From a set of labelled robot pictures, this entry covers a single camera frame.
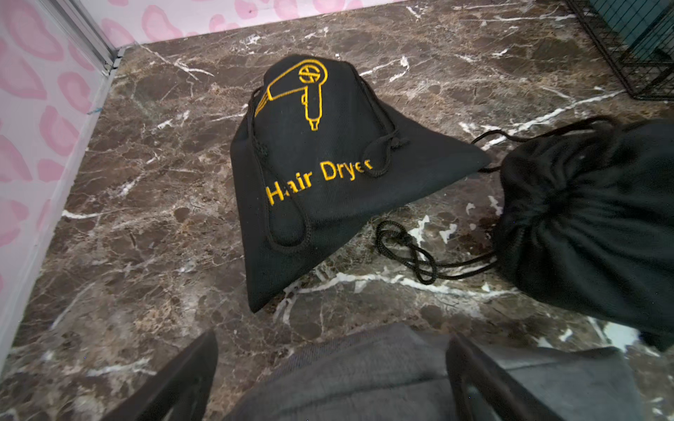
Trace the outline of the grey hair dryer pouch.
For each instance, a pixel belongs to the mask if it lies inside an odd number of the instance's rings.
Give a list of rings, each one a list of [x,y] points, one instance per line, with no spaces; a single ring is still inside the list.
[[[296,352],[231,420],[460,420],[445,354],[452,334],[382,326]],[[477,345],[557,420],[639,420],[635,379],[613,347],[580,352]],[[474,420],[503,420],[473,386]]]

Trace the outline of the black pouch gold print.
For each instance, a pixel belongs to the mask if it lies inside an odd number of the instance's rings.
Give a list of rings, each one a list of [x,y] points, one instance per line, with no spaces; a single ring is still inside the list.
[[[383,256],[418,282],[496,268],[531,298],[673,345],[673,123],[598,116],[515,139],[496,172],[504,206],[493,249],[440,262],[399,223],[377,226]]]

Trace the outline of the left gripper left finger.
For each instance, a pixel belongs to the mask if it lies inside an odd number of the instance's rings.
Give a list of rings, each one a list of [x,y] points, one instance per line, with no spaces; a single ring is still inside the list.
[[[214,331],[201,334],[105,420],[201,420],[219,358]]]

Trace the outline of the plain black pouch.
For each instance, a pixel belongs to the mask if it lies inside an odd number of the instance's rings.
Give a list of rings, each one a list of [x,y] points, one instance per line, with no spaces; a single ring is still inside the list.
[[[352,64],[300,54],[266,71],[230,158],[252,312],[371,218],[491,161],[479,147],[396,111]]]

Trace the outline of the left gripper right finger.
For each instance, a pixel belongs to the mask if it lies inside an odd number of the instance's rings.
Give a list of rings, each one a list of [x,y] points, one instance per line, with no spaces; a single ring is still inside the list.
[[[487,406],[503,420],[558,419],[556,413],[461,333],[449,337],[445,361],[460,420],[476,418],[470,386],[479,391]]]

